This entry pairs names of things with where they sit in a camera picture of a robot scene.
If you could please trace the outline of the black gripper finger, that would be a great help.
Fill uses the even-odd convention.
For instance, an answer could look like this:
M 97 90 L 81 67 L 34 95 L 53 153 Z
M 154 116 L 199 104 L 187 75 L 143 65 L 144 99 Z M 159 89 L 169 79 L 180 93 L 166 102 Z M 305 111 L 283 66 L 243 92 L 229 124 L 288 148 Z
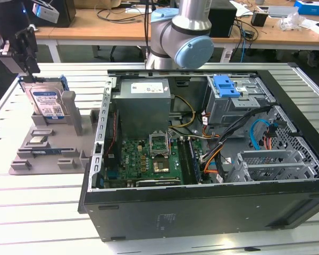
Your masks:
M 35 52 L 27 52 L 26 67 L 28 76 L 32 79 L 34 79 L 34 74 L 40 73 L 40 68 L 37 62 L 37 54 Z

